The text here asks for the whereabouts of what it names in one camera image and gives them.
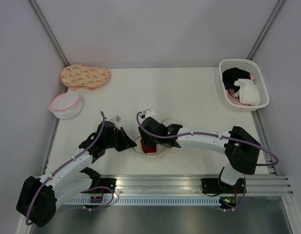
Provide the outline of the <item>cream mesh laundry bag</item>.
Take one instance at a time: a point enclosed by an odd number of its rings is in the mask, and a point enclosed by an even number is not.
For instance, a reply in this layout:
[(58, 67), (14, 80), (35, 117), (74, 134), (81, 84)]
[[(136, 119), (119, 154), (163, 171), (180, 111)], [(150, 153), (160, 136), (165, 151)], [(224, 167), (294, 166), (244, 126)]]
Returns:
[[(147, 117), (140, 123), (142, 127), (150, 133), (159, 136), (166, 136), (167, 134), (167, 126), (162, 122), (158, 122), (153, 117)], [(153, 138), (140, 127), (138, 127), (138, 131), (140, 136), (134, 140), (136, 146), (133, 148), (133, 151), (135, 153), (143, 156), (159, 156), (167, 153), (170, 150), (170, 148), (160, 144), (160, 142), (163, 142), (164, 139)]]

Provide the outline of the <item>red bra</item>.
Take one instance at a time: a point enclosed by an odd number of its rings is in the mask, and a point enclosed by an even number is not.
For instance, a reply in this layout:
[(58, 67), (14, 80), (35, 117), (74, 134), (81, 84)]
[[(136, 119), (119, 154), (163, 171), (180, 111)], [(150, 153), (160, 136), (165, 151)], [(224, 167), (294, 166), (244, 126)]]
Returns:
[(140, 140), (141, 143), (141, 148), (144, 154), (154, 154), (157, 152), (157, 147), (156, 145), (152, 145), (152, 146), (146, 146), (143, 142), (143, 140)]

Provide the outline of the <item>white bra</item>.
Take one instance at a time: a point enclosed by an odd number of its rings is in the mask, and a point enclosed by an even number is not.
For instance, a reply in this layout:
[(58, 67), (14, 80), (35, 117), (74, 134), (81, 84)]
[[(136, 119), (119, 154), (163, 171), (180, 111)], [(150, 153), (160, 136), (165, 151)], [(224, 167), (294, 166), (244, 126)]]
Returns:
[(239, 79), (235, 81), (235, 86), (240, 89), (233, 94), (232, 102), (237, 105), (259, 105), (261, 96), (257, 86), (251, 79)]

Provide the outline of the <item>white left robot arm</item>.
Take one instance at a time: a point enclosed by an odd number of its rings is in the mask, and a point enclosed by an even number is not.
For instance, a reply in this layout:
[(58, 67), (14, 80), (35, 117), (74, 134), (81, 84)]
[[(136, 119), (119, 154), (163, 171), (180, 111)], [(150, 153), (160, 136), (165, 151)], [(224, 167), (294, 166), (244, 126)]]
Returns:
[(122, 127), (104, 120), (61, 166), (24, 181), (16, 210), (25, 217), (26, 225), (46, 225), (68, 199), (83, 191), (96, 193), (100, 189), (100, 174), (90, 165), (106, 150), (122, 152), (134, 147), (136, 143)]

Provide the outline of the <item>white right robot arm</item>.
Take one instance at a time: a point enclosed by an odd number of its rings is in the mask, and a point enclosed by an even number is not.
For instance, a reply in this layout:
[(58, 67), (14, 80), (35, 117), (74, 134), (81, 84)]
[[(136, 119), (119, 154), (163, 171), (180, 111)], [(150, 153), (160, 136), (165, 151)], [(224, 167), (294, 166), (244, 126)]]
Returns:
[(158, 148), (200, 148), (226, 156), (228, 164), (221, 169), (217, 188), (227, 193), (243, 175), (253, 175), (258, 165), (261, 145), (242, 127), (230, 131), (199, 132), (181, 124), (168, 126), (152, 117), (138, 122), (140, 136), (132, 140), (122, 133), (126, 148), (139, 149), (143, 154), (155, 154)]

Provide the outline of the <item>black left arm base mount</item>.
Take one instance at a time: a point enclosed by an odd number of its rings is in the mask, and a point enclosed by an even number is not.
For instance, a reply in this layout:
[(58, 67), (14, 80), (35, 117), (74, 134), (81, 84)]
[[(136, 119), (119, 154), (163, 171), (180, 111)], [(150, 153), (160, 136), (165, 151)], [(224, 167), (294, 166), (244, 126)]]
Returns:
[(115, 178), (100, 178), (98, 183), (98, 186), (100, 188), (97, 189), (98, 193), (111, 194), (108, 189), (103, 187), (109, 188), (114, 193), (116, 189), (116, 182), (117, 180)]

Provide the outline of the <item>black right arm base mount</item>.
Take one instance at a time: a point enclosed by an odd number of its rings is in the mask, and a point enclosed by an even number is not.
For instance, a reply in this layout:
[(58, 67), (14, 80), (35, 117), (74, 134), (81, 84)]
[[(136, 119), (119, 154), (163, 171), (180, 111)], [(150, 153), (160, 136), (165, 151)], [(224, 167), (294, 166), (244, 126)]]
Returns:
[(217, 178), (202, 178), (200, 190), (207, 196), (218, 196), (223, 193)]

